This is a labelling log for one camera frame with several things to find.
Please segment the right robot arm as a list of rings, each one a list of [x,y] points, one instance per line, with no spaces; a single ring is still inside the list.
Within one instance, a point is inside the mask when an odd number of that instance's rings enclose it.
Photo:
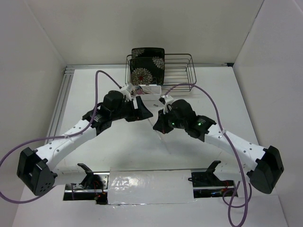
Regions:
[[[183,99],[175,100],[166,95],[159,101],[164,108],[158,111],[154,130],[167,134],[173,129],[183,129],[190,137],[214,145],[239,158],[240,167],[231,167],[219,160],[213,161],[207,169],[206,179],[209,184],[218,185],[221,181],[246,181],[259,192],[272,193],[284,171],[277,148],[253,144],[220,128],[214,120],[197,115],[191,105]]]

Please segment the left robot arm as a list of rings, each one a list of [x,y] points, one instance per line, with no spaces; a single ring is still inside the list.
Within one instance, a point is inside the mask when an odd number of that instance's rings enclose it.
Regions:
[[[120,91],[109,91],[96,109],[87,112],[64,135],[35,150],[22,150],[17,176],[35,196],[43,196],[59,178],[60,173],[55,171],[55,167],[76,148],[110,128],[113,121],[135,122],[152,116],[141,97],[127,100]]]

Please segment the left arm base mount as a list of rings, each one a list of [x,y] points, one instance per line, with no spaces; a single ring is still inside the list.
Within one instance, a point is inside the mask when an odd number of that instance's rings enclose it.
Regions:
[[[63,201],[95,201],[107,205],[109,172],[93,172],[87,165],[78,163],[85,177],[79,183],[65,185]]]

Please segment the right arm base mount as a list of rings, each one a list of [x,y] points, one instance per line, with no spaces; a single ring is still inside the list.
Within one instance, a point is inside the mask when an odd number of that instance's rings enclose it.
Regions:
[[[231,197],[235,183],[231,180],[219,180],[214,171],[221,161],[214,161],[206,170],[194,170],[187,179],[192,183],[194,198]]]

